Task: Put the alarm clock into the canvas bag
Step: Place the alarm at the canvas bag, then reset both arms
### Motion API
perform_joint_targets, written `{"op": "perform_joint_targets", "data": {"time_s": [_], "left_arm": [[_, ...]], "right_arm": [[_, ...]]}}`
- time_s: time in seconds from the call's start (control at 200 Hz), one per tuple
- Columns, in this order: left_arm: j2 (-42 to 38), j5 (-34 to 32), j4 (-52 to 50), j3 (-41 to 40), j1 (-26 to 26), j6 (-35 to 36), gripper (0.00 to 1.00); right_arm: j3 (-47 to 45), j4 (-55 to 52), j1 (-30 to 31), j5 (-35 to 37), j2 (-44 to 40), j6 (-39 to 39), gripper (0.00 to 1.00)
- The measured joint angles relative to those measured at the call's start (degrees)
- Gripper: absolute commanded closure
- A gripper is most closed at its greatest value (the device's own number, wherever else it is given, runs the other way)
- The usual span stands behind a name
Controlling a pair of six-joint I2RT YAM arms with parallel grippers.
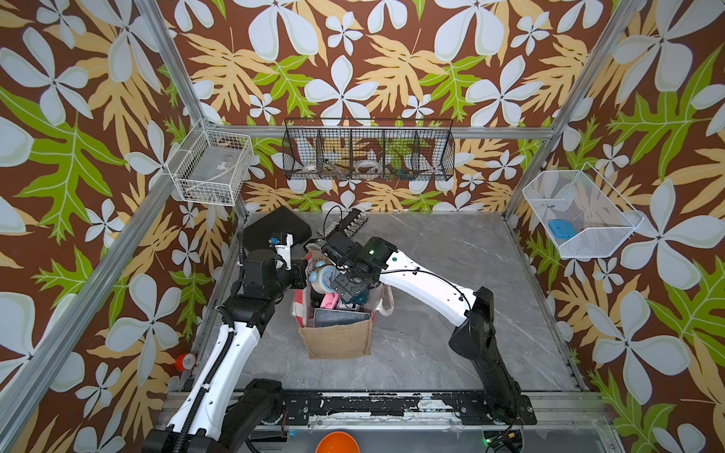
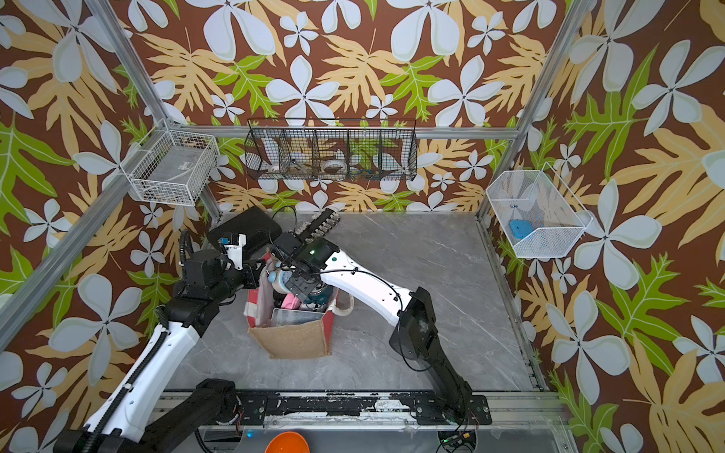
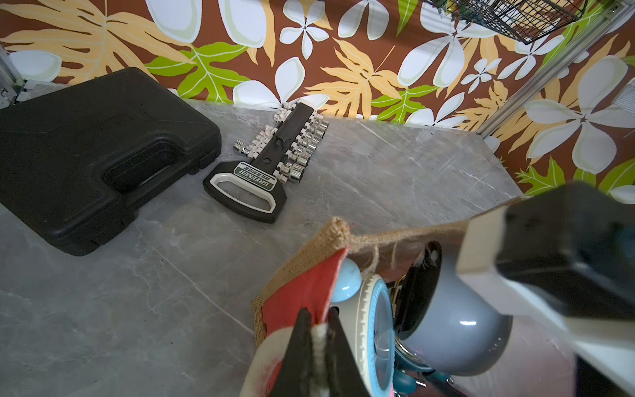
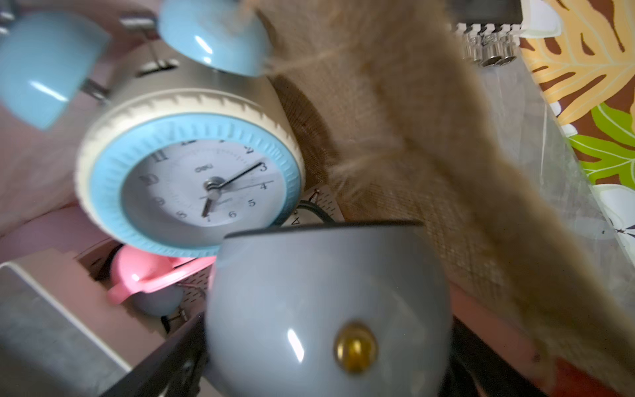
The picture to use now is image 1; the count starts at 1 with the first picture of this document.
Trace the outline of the dark green alarm clock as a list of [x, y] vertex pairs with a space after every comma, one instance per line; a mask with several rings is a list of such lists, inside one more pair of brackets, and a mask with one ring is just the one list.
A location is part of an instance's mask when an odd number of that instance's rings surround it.
[[360, 294], [357, 294], [356, 296], [353, 296], [349, 302], [347, 302], [346, 306], [351, 308], [354, 311], [362, 309], [364, 305], [368, 302], [369, 298], [369, 290], [365, 289]]

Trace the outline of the canvas bag with red sides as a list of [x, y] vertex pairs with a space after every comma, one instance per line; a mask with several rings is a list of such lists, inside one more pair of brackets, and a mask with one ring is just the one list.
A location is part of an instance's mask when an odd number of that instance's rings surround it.
[[[372, 330], [377, 319], [389, 316], [393, 313], [395, 300], [392, 289], [384, 284], [378, 285], [369, 291], [368, 302], [362, 309], [371, 313], [368, 321], [359, 322], [348, 326], [335, 326], [328, 328], [315, 328], [313, 326], [313, 315], [325, 294], [317, 294], [311, 287], [309, 275], [313, 265], [319, 260], [332, 264], [323, 253], [314, 248], [305, 257], [308, 262], [307, 285], [294, 293], [291, 315], [298, 323], [298, 331], [307, 347], [309, 356], [315, 360], [346, 360], [368, 356], [371, 350]], [[336, 310], [354, 311], [343, 303], [340, 296], [340, 303]]]

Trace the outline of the mirror digital clock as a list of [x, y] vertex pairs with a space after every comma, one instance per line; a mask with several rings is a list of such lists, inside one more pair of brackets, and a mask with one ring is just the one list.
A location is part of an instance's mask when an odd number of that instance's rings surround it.
[[348, 326], [368, 321], [371, 313], [366, 311], [341, 311], [328, 309], [315, 309], [313, 326], [315, 328], [328, 328], [335, 326]]

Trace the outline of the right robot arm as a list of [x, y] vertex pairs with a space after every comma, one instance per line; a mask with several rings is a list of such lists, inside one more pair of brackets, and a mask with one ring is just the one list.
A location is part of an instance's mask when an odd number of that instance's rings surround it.
[[336, 268], [332, 290], [342, 302], [360, 305], [363, 293], [383, 284], [437, 311], [454, 326], [449, 348], [469, 360], [479, 376], [487, 416], [505, 425], [536, 423], [531, 401], [498, 349], [492, 291], [457, 285], [380, 237], [361, 245], [335, 231], [316, 244]]

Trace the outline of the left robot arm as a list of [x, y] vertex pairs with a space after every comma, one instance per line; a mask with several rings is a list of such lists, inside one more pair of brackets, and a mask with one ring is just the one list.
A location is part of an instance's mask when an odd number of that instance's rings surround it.
[[266, 248], [240, 252], [240, 277], [217, 306], [222, 317], [216, 345], [192, 391], [163, 430], [151, 430], [145, 452], [234, 452], [262, 421], [282, 414], [282, 385], [255, 379], [236, 403], [231, 397], [251, 353], [287, 291], [302, 289], [304, 260], [291, 249], [311, 232], [275, 233]]

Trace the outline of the light blue twin-bell alarm clock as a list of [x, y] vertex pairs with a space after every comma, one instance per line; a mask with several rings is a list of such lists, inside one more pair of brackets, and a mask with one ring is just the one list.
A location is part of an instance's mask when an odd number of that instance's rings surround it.
[[309, 282], [312, 289], [317, 294], [334, 293], [333, 283], [339, 273], [340, 271], [333, 264], [319, 260], [313, 265], [309, 275]]

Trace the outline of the pink twin-bell alarm clock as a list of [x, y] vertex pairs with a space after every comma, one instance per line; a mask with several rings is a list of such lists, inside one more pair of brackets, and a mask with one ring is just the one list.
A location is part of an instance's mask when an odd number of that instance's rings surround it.
[[340, 303], [340, 294], [328, 293], [325, 294], [320, 304], [320, 308], [323, 310], [336, 310]]

